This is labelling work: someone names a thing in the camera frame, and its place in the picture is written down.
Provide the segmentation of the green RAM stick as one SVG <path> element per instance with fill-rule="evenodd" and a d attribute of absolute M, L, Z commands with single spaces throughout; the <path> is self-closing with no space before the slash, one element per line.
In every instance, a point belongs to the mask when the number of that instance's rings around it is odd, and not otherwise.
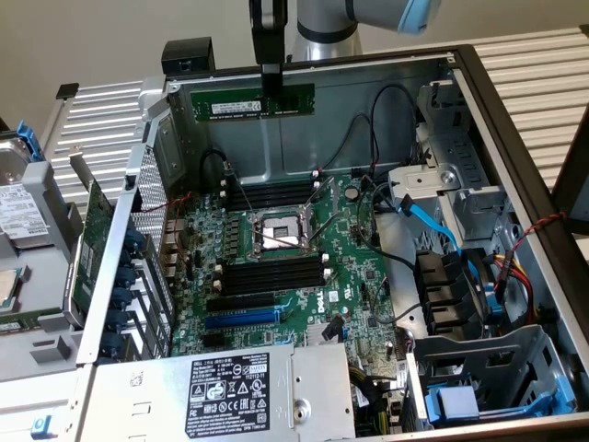
<path fill-rule="evenodd" d="M 61 313 L 59 308 L 46 308 L 29 312 L 12 312 L 0 315 L 0 334 L 26 332 L 40 327 L 39 318 Z"/>
<path fill-rule="evenodd" d="M 191 106 L 197 122 L 313 114 L 315 85 L 283 86 L 272 97 L 265 96 L 261 87 L 192 91 Z"/>

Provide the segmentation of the black box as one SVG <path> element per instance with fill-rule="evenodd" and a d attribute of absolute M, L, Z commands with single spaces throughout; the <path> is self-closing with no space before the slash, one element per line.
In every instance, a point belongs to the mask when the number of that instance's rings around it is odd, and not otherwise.
<path fill-rule="evenodd" d="M 161 54 L 162 72 L 167 79 L 215 70 L 211 37 L 168 41 Z"/>

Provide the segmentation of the open metal PC case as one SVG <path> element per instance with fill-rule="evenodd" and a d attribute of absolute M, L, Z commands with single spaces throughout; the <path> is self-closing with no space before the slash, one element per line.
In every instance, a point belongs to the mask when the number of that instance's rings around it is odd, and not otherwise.
<path fill-rule="evenodd" d="M 420 87 L 451 80 L 462 91 L 476 128 L 470 131 L 489 182 L 502 185 L 500 244 L 458 244 L 405 196 L 395 201 L 389 172 L 421 163 L 417 126 Z M 290 64 L 283 86 L 315 85 L 313 114 L 197 122 L 192 91 L 261 87 L 250 69 L 168 81 L 148 108 L 139 143 L 123 175 L 106 248 L 90 303 L 78 359 L 84 384 L 71 400 L 69 437 L 81 442 L 92 386 L 101 366 L 177 357 L 171 353 L 176 302 L 163 262 L 167 222 L 195 197 L 218 192 L 230 163 L 241 184 L 312 180 L 358 172 L 362 190 L 382 184 L 373 210 L 379 253 L 392 280 L 389 301 L 408 317 L 395 326 L 391 365 L 368 371 L 343 345 L 351 384 L 355 437 L 335 442 L 589 442 L 589 266 L 568 232 L 566 214 L 551 201 L 525 145 L 485 73 L 467 47 Z M 99 344 L 115 288 L 127 229 L 144 235 L 130 253 L 137 277 L 124 311 L 124 345 L 116 358 Z M 428 335 L 415 285 L 418 250 L 456 251 L 483 325 L 480 339 L 538 325 L 553 342 L 577 400 L 575 413 L 406 432 L 407 355 Z M 503 307 L 499 324 L 484 323 L 483 285 L 492 282 Z"/>

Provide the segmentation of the thin metal locking lever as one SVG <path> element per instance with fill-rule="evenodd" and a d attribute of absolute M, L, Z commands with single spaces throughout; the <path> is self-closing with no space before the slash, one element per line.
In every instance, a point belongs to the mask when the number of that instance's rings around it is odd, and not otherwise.
<path fill-rule="evenodd" d="M 306 200 L 305 206 L 310 206 L 311 204 L 316 203 L 321 198 L 321 195 L 326 191 L 326 189 L 333 183 L 333 181 L 333 177 L 328 177 L 326 180 L 323 180 Z"/>
<path fill-rule="evenodd" d="M 228 163 L 227 173 L 234 179 L 237 187 L 239 188 L 239 190 L 244 198 L 244 201 L 246 202 L 246 204 L 248 206 L 249 211 L 251 212 L 251 215 L 255 216 L 255 211 L 254 211 L 254 209 L 251 205 L 251 202 L 250 202 L 250 200 L 249 200 L 249 198 L 248 198 L 248 196 L 247 196 L 247 194 L 241 184 L 240 178 L 238 177 L 237 172 L 234 170 L 233 166 L 230 163 Z"/>
<path fill-rule="evenodd" d="M 331 215 L 329 217 L 329 219 L 323 223 L 316 231 L 315 233 L 311 236 L 311 238 L 309 239 L 309 243 L 311 243 L 312 241 L 314 241 L 316 238 L 318 238 L 328 227 L 329 225 L 337 218 L 337 216 L 340 215 L 340 212 L 336 212 L 333 215 Z"/>

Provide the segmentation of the metal CPU socket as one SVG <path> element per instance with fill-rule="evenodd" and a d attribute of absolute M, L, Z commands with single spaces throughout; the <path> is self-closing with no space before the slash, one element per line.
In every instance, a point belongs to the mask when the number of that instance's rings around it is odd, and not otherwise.
<path fill-rule="evenodd" d="M 272 254 L 287 257 L 291 251 L 297 256 L 318 251 L 312 243 L 316 230 L 311 204 L 250 211 L 246 215 L 246 226 L 246 257 L 250 260 L 268 260 Z"/>

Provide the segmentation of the metal rear port block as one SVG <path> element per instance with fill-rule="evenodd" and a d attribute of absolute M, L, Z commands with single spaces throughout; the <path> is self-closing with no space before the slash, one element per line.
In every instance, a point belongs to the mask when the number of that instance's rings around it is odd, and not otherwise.
<path fill-rule="evenodd" d="M 185 218 L 169 220 L 166 225 L 163 262 L 165 264 L 166 278 L 169 280 L 175 277 L 180 256 L 184 254 L 188 246 L 186 228 Z"/>

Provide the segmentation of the metal disk bay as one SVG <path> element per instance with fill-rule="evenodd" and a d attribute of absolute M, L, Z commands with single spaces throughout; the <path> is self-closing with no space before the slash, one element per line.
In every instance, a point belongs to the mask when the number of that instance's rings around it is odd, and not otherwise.
<path fill-rule="evenodd" d="M 502 185 L 489 182 L 479 159 L 461 89 L 451 80 L 433 81 L 420 87 L 417 106 L 422 160 L 389 172 L 395 201 L 409 196 L 461 246 L 497 248 L 507 196 Z"/>

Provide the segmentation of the green Dell motherboard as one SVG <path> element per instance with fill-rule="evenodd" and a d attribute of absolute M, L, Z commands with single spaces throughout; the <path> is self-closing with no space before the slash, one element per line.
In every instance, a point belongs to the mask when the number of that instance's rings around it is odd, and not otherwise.
<path fill-rule="evenodd" d="M 213 287 L 223 277 L 219 264 L 261 262 L 246 257 L 247 210 L 228 211 L 227 199 L 239 188 L 221 188 L 218 192 L 195 197 L 179 210 L 174 219 L 185 218 L 188 246 L 171 279 L 176 302 L 176 326 L 172 334 L 174 356 L 198 355 L 214 351 L 241 350 L 270 345 L 306 346 L 310 324 L 330 323 L 343 335 L 350 360 L 368 371 L 392 364 L 398 339 L 395 326 L 408 317 L 406 310 L 394 310 L 389 301 L 392 280 L 384 257 L 379 253 L 378 232 L 372 212 L 381 204 L 382 184 L 362 190 L 358 172 L 340 174 L 312 205 L 317 230 L 331 215 L 340 215 L 312 243 L 325 265 L 323 286 L 281 290 L 270 293 L 273 307 L 280 311 L 278 323 L 206 330 L 209 316 L 238 313 L 255 308 L 208 312 L 206 301 L 223 296 Z M 347 187 L 359 192 L 355 202 L 344 196 Z M 215 332 L 225 335 L 222 348 L 204 348 L 201 336 Z"/>

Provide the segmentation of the long black expansion slot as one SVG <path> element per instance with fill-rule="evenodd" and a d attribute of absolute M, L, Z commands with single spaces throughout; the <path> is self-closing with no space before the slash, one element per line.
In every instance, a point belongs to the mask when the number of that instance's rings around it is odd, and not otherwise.
<path fill-rule="evenodd" d="M 273 294 L 217 297 L 206 301 L 208 312 L 225 312 L 255 308 L 269 308 L 275 305 Z"/>

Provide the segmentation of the green graphics card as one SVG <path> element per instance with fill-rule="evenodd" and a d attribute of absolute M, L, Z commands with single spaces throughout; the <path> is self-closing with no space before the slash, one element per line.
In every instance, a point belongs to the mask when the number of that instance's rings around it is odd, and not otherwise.
<path fill-rule="evenodd" d="M 98 280 L 114 209 L 84 160 L 81 145 L 70 148 L 69 162 L 87 190 L 87 211 L 68 270 L 63 314 L 73 327 L 82 329 Z"/>

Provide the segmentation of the blue expansion slot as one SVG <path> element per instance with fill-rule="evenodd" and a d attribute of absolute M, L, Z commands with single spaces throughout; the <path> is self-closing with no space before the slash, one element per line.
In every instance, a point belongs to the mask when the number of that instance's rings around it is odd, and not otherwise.
<path fill-rule="evenodd" d="M 209 316 L 204 319 L 206 330 L 243 327 L 258 324 L 278 323 L 279 310 L 274 308 L 248 310 L 225 315 Z"/>

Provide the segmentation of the silver chipset heatsink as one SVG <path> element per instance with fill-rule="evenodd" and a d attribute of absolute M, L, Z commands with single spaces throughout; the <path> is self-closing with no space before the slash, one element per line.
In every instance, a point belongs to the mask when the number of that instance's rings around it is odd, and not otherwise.
<path fill-rule="evenodd" d="M 326 345 L 343 343 L 342 333 L 333 331 L 330 323 L 310 324 L 306 329 L 306 345 Z"/>

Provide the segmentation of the silver hard disk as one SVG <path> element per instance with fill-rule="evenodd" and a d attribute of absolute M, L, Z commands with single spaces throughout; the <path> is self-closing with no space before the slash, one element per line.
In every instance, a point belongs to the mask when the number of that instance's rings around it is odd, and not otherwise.
<path fill-rule="evenodd" d="M 22 179 L 33 155 L 25 141 L 0 137 L 0 233 L 15 249 L 28 250 L 51 244 L 48 228 Z"/>

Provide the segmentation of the black case fan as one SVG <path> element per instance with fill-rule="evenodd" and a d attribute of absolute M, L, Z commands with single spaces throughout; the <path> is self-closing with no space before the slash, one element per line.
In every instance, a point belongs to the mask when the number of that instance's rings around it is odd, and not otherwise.
<path fill-rule="evenodd" d="M 480 314 L 456 251 L 442 255 L 418 250 L 414 279 L 429 336 L 457 342 L 481 338 Z"/>

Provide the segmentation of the grey parts rack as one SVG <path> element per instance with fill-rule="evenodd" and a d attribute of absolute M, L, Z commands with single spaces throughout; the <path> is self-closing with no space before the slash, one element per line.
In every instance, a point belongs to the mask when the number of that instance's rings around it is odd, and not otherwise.
<path fill-rule="evenodd" d="M 36 330 L 0 334 L 0 383 L 73 368 L 82 330 L 63 314 L 68 270 L 82 232 L 81 217 L 74 204 L 64 201 L 49 162 L 29 164 L 22 184 L 42 213 L 51 244 L 19 250 L 0 233 L 0 270 L 21 269 L 16 303 L 7 313 L 46 308 L 62 312 L 40 317 Z"/>

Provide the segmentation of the dark panel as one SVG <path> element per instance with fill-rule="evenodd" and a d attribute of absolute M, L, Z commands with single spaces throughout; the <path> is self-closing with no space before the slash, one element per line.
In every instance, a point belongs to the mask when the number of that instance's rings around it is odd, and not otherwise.
<path fill-rule="evenodd" d="M 551 191 L 552 201 L 566 214 L 568 229 L 589 236 L 589 103 Z"/>

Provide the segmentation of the blue plastic latch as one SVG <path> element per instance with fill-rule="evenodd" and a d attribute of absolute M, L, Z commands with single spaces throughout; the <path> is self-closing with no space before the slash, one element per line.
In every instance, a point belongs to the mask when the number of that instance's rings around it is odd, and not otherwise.
<path fill-rule="evenodd" d="M 503 307 L 498 301 L 492 282 L 483 285 L 483 295 L 486 302 L 484 323 L 487 325 L 499 324 L 503 318 Z"/>

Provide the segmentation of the silver CPU chip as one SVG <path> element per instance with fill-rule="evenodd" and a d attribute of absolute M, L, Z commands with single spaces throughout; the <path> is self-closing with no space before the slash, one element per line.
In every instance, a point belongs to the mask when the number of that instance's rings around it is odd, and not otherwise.
<path fill-rule="evenodd" d="M 19 267 L 0 270 L 0 314 L 13 310 L 17 295 L 17 285 L 20 279 Z"/>

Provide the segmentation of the silver power supply unit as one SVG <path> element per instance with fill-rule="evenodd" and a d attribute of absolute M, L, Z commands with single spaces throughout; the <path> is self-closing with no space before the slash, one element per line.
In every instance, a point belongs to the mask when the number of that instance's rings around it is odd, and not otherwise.
<path fill-rule="evenodd" d="M 81 442 L 335 442 L 355 437 L 341 344 L 98 368 Z"/>

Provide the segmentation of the grey disk bay cage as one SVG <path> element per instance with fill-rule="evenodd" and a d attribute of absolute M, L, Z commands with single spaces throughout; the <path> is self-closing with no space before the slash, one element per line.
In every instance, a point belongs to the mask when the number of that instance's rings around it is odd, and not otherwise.
<path fill-rule="evenodd" d="M 400 418 L 406 432 L 468 426 L 430 425 L 424 402 L 430 389 L 472 386 L 478 406 L 488 411 L 522 405 L 531 391 L 552 390 L 556 377 L 567 378 L 553 342 L 538 325 L 463 342 L 443 336 L 419 339 L 407 364 Z"/>

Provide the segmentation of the blue disk caddy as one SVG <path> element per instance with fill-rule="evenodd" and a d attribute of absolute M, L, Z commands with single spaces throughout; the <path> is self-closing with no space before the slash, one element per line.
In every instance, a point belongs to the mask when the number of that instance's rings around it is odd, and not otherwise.
<path fill-rule="evenodd" d="M 433 388 L 424 398 L 427 419 L 434 428 L 444 428 L 574 413 L 576 399 L 569 380 L 559 376 L 555 382 L 552 390 L 531 391 L 522 405 L 488 411 L 478 406 L 472 386 Z"/>

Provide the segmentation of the blue case latch button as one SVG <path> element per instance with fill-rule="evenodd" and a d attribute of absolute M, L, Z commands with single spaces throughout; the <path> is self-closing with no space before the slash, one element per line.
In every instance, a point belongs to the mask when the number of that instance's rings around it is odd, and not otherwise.
<path fill-rule="evenodd" d="M 42 441 L 54 438 L 51 424 L 52 416 L 50 414 L 36 416 L 29 432 L 31 439 L 34 441 Z"/>

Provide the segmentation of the blue disk bracket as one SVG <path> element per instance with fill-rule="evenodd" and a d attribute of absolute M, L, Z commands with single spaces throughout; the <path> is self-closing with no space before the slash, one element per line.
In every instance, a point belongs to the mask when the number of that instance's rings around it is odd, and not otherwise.
<path fill-rule="evenodd" d="M 45 160 L 45 156 L 43 155 L 37 136 L 35 135 L 33 129 L 26 125 L 23 120 L 20 121 L 16 129 L 16 133 L 17 137 L 25 143 L 30 157 L 34 162 Z"/>

